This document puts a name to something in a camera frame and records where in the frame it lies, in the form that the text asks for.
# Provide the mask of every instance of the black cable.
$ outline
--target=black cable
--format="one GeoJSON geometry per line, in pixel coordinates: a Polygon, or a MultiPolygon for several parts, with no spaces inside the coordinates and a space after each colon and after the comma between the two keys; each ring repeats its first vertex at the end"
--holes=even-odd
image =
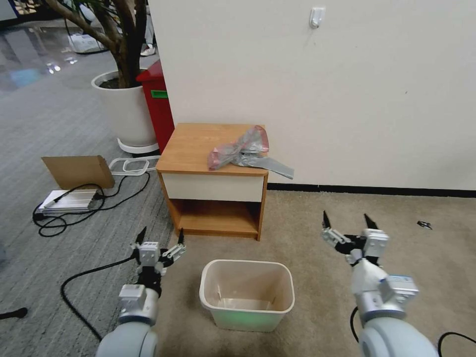
{"type": "Polygon", "coordinates": [[[354,307],[354,309],[352,310],[350,323],[351,323],[351,331],[352,331],[352,334],[353,334],[355,340],[358,342],[358,337],[357,337],[356,329],[354,328],[354,316],[356,315],[357,310],[358,310],[357,306],[354,307]]]}
{"type": "Polygon", "coordinates": [[[112,268],[114,266],[117,266],[117,265],[120,265],[120,264],[124,264],[130,260],[133,260],[135,259],[134,255],[130,256],[129,258],[126,258],[126,259],[123,259],[123,260],[120,260],[120,261],[117,261],[115,263],[111,263],[111,264],[108,264],[108,265],[103,265],[101,267],[98,267],[98,268],[94,268],[94,269],[90,269],[90,270],[86,270],[86,271],[83,271],[81,273],[78,273],[78,274],[75,274],[71,277],[69,277],[68,279],[65,280],[65,282],[63,284],[61,284],[61,289],[60,289],[60,292],[61,292],[61,298],[62,300],[66,303],[66,305],[69,307],[69,309],[87,326],[87,328],[89,328],[89,330],[93,333],[93,335],[99,340],[101,341],[103,338],[101,337],[101,335],[99,334],[99,332],[89,323],[88,320],[86,320],[86,318],[81,315],[81,313],[73,306],[73,304],[69,301],[68,297],[66,296],[66,293],[64,292],[64,289],[66,287],[66,285],[71,281],[71,280],[74,280],[80,276],[83,276],[83,275],[86,275],[86,274],[90,274],[90,273],[95,273],[95,272],[98,272],[98,271],[101,271],[101,270],[104,270],[104,269],[108,269],[108,268],[112,268]]]}
{"type": "Polygon", "coordinates": [[[113,208],[116,208],[118,207],[120,204],[130,200],[131,198],[137,196],[138,194],[140,194],[144,189],[145,187],[147,186],[147,184],[149,183],[149,180],[150,180],[150,174],[148,172],[146,172],[146,175],[147,175],[147,181],[145,182],[145,184],[142,186],[142,188],[137,191],[136,193],[134,193],[133,195],[123,199],[122,201],[119,201],[118,203],[116,203],[115,205],[111,206],[111,207],[107,207],[107,208],[103,208],[104,204],[106,203],[106,198],[110,198],[110,197],[114,197],[116,196],[119,191],[120,191],[120,188],[122,186],[122,182],[129,176],[124,176],[120,183],[119,183],[119,186],[118,186],[118,189],[117,191],[112,194],[112,195],[105,195],[104,194],[104,190],[101,186],[99,186],[98,184],[95,184],[95,183],[85,183],[85,184],[82,184],[80,186],[77,186],[75,188],[72,188],[70,190],[68,190],[67,192],[63,193],[61,196],[57,197],[54,199],[55,202],[58,202],[61,198],[65,197],[66,195],[70,194],[71,192],[77,190],[77,189],[80,189],[82,187],[85,187],[85,186],[93,186],[93,187],[96,187],[100,193],[97,193],[95,197],[99,198],[101,200],[101,204],[99,205],[98,208],[94,208],[94,209],[91,209],[89,211],[86,211],[86,212],[69,212],[69,213],[63,213],[62,215],[59,215],[59,216],[49,216],[49,215],[44,215],[42,213],[36,213],[36,211],[38,210],[38,208],[40,207],[41,203],[35,207],[35,209],[33,210],[33,214],[32,214],[32,220],[33,220],[33,223],[40,227],[40,229],[38,229],[38,234],[42,237],[46,237],[46,238],[50,238],[50,237],[55,237],[55,236],[58,236],[60,235],[61,233],[63,233],[67,227],[70,227],[70,226],[74,226],[74,225],[77,225],[78,223],[81,223],[81,222],[84,222],[85,220],[87,220],[88,218],[92,217],[93,215],[95,215],[96,213],[100,212],[100,211],[108,211],[110,209],[113,209],[113,208]],[[79,216],[79,215],[87,215],[86,217],[83,217],[75,222],[72,222],[72,223],[68,223],[63,217],[64,216],[79,216]],[[39,223],[39,221],[42,221],[44,219],[50,219],[49,221],[47,221],[46,223],[42,224],[42,223],[39,223]],[[60,221],[61,224],[56,224],[56,225],[52,225],[52,223],[54,221],[60,221]],[[61,229],[59,232],[56,232],[56,233],[53,233],[53,234],[46,234],[44,233],[44,230],[48,230],[48,229],[61,229]]]}
{"type": "Polygon", "coordinates": [[[456,335],[456,336],[460,336],[460,337],[463,337],[465,339],[467,339],[468,341],[471,341],[473,343],[476,344],[476,341],[473,340],[471,337],[468,337],[466,335],[463,335],[463,334],[460,334],[459,332],[453,332],[453,331],[448,331],[448,332],[445,332],[443,335],[440,336],[440,338],[438,339],[438,356],[439,357],[443,357],[443,355],[441,354],[441,345],[443,343],[443,340],[445,339],[446,336],[450,336],[450,335],[456,335]]]}

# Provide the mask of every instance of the green label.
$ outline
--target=green label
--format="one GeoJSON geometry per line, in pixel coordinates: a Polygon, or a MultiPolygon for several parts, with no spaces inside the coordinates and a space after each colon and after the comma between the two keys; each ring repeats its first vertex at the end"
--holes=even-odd
{"type": "Polygon", "coordinates": [[[152,98],[168,98],[167,91],[150,91],[152,98]]]}

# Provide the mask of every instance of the drawer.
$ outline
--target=drawer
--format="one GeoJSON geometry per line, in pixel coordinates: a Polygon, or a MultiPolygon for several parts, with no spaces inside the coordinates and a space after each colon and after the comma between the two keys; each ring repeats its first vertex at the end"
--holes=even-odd
{"type": "Polygon", "coordinates": [[[187,175],[162,173],[171,199],[261,202],[263,176],[187,175]]]}

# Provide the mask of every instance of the white trash bin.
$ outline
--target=white trash bin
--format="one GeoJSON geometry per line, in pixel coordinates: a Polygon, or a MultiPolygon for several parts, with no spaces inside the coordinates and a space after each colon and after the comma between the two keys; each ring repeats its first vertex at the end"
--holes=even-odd
{"type": "Polygon", "coordinates": [[[241,331],[273,331],[295,302],[289,269],[254,260],[212,260],[199,295],[218,327],[241,331]]]}

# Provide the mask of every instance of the wooden nightstand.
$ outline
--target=wooden nightstand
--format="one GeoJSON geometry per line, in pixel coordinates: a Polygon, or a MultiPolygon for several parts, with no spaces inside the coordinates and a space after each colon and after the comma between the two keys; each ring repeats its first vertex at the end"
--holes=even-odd
{"type": "Polygon", "coordinates": [[[230,143],[252,125],[188,124],[175,127],[157,163],[178,234],[260,239],[268,171],[227,164],[209,171],[215,146],[230,143]]]}

